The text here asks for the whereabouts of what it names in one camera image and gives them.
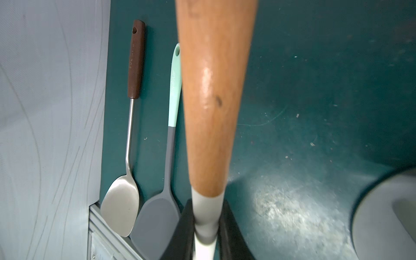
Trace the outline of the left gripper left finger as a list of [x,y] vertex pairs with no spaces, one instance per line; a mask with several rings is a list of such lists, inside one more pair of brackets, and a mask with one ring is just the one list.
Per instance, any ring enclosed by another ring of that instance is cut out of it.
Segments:
[[195,239],[195,218],[192,199],[189,199],[173,236],[160,260],[192,260]]

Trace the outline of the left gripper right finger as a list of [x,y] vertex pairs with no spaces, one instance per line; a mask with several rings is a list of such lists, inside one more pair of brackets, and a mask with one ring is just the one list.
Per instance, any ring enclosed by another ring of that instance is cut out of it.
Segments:
[[218,238],[221,260],[255,260],[227,200],[223,202],[219,218]]

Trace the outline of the grey turner mint handle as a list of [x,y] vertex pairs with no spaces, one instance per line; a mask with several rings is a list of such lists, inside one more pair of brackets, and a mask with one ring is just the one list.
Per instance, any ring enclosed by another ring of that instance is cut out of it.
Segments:
[[171,62],[164,187],[161,193],[145,202],[130,234],[133,245],[144,260],[161,258],[180,219],[179,207],[171,191],[171,177],[181,90],[180,44],[177,44]]

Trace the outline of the cream utensil orange handle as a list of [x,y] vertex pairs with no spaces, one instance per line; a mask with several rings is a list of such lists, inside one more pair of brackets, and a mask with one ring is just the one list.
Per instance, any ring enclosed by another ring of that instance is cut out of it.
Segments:
[[257,1],[177,1],[195,260],[211,260],[222,211]]

